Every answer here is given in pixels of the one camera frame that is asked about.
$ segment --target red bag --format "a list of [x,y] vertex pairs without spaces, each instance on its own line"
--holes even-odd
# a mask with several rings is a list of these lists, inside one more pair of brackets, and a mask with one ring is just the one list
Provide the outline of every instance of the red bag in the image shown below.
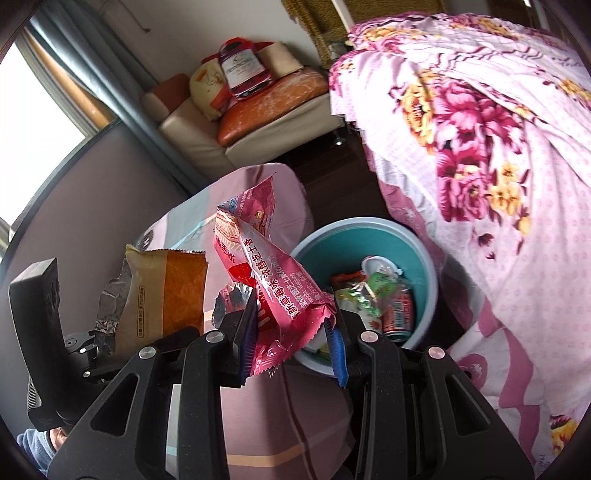
[[256,56],[255,44],[245,38],[233,38],[224,43],[219,52],[230,93],[242,100],[271,86],[271,72]]
[[251,375],[276,367],[306,345],[335,300],[269,240],[272,177],[217,207],[215,249],[233,281],[256,289],[261,304]]

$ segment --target floor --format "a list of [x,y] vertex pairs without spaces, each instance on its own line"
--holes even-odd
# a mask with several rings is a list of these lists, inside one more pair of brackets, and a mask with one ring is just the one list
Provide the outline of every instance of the floor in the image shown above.
[[369,171],[357,133],[324,135],[286,153],[276,161],[289,165],[304,184],[316,228],[350,217],[390,218],[379,192],[378,181]]

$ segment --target floral bedspread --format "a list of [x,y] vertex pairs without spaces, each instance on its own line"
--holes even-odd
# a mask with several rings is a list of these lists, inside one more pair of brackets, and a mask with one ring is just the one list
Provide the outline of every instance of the floral bedspread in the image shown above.
[[450,353],[539,474],[591,398],[589,74],[551,34],[491,17],[405,14],[349,38],[333,113],[441,271],[467,329]]

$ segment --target trash bin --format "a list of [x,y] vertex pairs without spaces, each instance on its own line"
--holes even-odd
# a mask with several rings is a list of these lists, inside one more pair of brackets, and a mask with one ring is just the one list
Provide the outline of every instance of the trash bin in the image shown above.
[[[415,348],[425,336],[437,303],[437,276],[427,250],[407,228],[381,218],[349,218],[304,238],[291,255],[320,288],[330,285],[331,275],[358,271],[370,255],[393,261],[412,284],[416,306],[416,328],[403,347]],[[312,370],[333,376],[330,364],[317,355],[300,350],[294,357]]]

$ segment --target aluminum foil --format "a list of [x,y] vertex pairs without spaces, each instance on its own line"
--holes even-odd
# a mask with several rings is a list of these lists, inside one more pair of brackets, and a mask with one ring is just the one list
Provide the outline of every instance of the aluminum foil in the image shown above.
[[131,269],[125,258],[119,277],[109,280],[100,294],[95,340],[101,353],[112,355],[115,351],[115,331],[125,308],[130,287]]
[[251,296],[252,287],[244,283],[230,282],[220,290],[213,308],[212,323],[215,328],[220,328],[223,318],[237,310],[246,308],[246,303]]

